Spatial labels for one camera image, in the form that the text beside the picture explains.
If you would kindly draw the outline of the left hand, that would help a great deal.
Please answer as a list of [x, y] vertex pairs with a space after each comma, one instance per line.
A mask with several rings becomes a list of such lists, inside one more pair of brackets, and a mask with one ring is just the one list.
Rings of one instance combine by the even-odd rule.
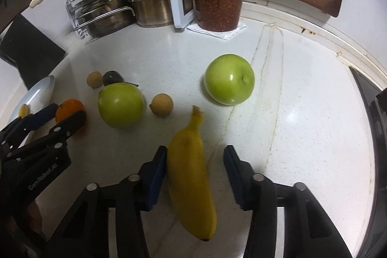
[[[43, 218], [36, 201], [33, 201], [24, 212], [22, 223], [24, 223], [24, 225], [26, 225], [29, 230], [32, 230], [38, 234], [42, 233]], [[18, 223], [12, 217], [8, 224], [8, 231], [11, 234], [15, 234], [18, 229]]]

